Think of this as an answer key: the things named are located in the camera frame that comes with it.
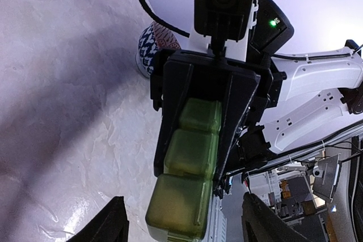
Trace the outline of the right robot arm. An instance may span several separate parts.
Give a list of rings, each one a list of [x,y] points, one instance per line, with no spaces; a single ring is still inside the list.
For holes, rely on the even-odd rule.
[[[337,53],[278,55],[292,36],[293,27],[272,0],[194,0],[194,30],[200,49],[160,49],[151,74],[151,99],[162,111],[154,157],[154,174],[166,172],[164,160],[172,134],[186,112],[198,115],[203,107],[219,106],[221,130],[214,185],[227,175],[265,168],[286,158],[286,147],[316,128],[321,119],[308,121],[310,111],[287,115],[274,125],[261,125],[264,111],[279,101],[309,92],[337,91],[320,115],[341,106],[351,114],[362,112],[362,58],[349,40]]]

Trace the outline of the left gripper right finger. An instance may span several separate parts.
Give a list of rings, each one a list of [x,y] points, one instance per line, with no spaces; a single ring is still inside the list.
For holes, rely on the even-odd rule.
[[[244,241],[357,241],[350,208],[338,203],[317,204],[315,198],[284,199],[276,210],[259,196],[245,193],[242,201]]]

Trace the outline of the green weekly pill organizer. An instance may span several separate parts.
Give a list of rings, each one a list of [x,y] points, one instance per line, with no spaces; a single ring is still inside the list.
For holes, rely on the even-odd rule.
[[[222,105],[187,100],[145,215],[156,241],[200,241],[208,225]]]

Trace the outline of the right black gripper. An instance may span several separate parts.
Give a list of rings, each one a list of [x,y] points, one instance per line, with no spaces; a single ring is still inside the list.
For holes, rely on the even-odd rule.
[[[256,92],[266,108],[277,105],[284,73],[279,72],[269,56],[265,65],[241,62],[230,58],[217,60],[204,53],[181,49],[160,49],[153,57],[150,76],[150,97],[156,111],[162,110],[162,122],[154,157],[154,175],[164,172],[164,159],[179,116],[189,97],[222,101],[222,124],[218,142],[213,194],[220,193],[220,182],[237,131],[243,124]],[[232,73],[236,69],[254,73]]]

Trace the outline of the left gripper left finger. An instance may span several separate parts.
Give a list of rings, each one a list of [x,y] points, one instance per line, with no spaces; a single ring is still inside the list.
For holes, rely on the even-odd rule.
[[[96,216],[68,242],[127,242],[129,221],[124,197],[113,197]]]

